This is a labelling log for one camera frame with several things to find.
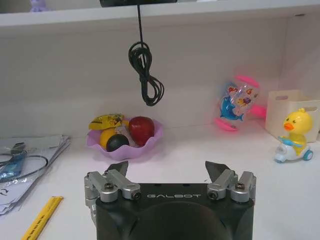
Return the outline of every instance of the white shelf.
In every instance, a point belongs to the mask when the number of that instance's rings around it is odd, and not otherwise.
[[[221,0],[141,7],[145,27],[189,25],[320,12],[320,0]],[[0,37],[137,28],[136,6],[0,15]]]
[[[85,206],[83,178],[87,172],[102,173],[116,162],[84,143],[83,138],[73,139],[21,210],[0,217],[3,236],[20,239],[49,197],[64,196],[39,239],[95,239],[95,226]],[[127,177],[138,183],[208,183],[205,161],[224,163],[238,174],[252,171],[257,176],[253,239],[318,239],[319,183],[312,176],[319,173],[320,144],[311,144],[315,152],[311,161],[284,164],[273,161],[278,144],[255,121],[237,133],[211,125],[170,128],[155,149],[129,161]]]

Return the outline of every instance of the box handle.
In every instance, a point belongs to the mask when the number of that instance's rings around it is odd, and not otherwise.
[[[304,107],[304,110],[306,111],[306,112],[315,112],[315,111],[317,111],[317,107],[316,106],[305,106]]]
[[[288,98],[289,98],[289,97],[286,96],[286,95],[284,95],[284,96],[276,96],[276,97],[275,97],[275,100],[281,101],[281,100],[287,100]]]

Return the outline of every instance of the white table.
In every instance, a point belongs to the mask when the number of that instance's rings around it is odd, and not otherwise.
[[[255,240],[320,238],[320,144],[308,162],[273,161],[279,142],[259,123],[250,121],[237,133],[211,125],[165,130],[164,139],[146,155],[129,162],[127,177],[137,183],[208,183],[205,161],[224,163],[239,175],[257,176]],[[0,218],[1,239],[20,239],[51,196],[64,200],[42,231],[40,240],[93,240],[96,229],[85,206],[84,176],[116,163],[85,147],[82,138],[50,167],[18,212]]]

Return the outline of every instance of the white storage box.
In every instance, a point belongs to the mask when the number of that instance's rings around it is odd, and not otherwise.
[[[283,122],[289,113],[300,108],[304,108],[312,116],[313,128],[305,137],[308,142],[315,142],[320,128],[320,100],[309,99],[300,90],[269,92],[265,129],[276,138],[287,136]]]

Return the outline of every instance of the metal gripper bracket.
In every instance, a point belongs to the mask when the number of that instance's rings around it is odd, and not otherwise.
[[[207,195],[211,200],[220,200],[226,197],[227,190],[230,191],[232,200],[238,203],[255,200],[257,178],[252,172],[244,171],[240,180],[235,171],[225,169],[213,182],[207,185]]]
[[[96,224],[96,199],[100,197],[104,203],[118,199],[119,190],[128,200],[138,200],[141,189],[138,183],[129,181],[115,169],[110,169],[101,175],[97,171],[88,172],[84,177],[85,205],[90,208],[91,218]]]

